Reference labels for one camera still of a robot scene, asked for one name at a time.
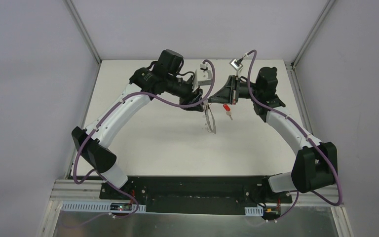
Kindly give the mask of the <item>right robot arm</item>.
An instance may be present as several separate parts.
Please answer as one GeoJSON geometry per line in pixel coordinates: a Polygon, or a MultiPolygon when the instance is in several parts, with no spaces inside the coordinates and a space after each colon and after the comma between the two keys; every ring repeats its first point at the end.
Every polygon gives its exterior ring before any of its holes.
{"type": "Polygon", "coordinates": [[[273,202],[280,192],[297,190],[311,192],[336,183],[337,149],[331,142],[323,143],[295,124],[285,104],[276,94],[277,69],[263,67],[255,82],[248,83],[235,75],[208,101],[218,104],[236,104],[239,99],[250,99],[255,113],[274,128],[294,152],[292,171],[273,175],[261,187],[261,198],[273,202]]]}

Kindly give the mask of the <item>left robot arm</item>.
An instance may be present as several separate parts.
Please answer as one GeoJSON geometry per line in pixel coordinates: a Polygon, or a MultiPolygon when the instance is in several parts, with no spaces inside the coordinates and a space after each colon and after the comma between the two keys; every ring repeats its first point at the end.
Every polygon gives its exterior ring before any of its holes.
{"type": "Polygon", "coordinates": [[[204,101],[212,89],[203,94],[196,73],[189,80],[183,80],[180,73],[183,65],[181,54],[163,50],[148,67],[141,67],[133,73],[125,89],[103,115],[86,128],[77,126],[72,130],[77,151],[73,167],[76,184],[84,182],[76,176],[78,159],[83,157],[93,171],[113,186],[114,196],[121,200],[130,196],[131,187],[126,183],[128,177],[109,146],[127,122],[153,99],[188,111],[203,111],[204,101]]]}

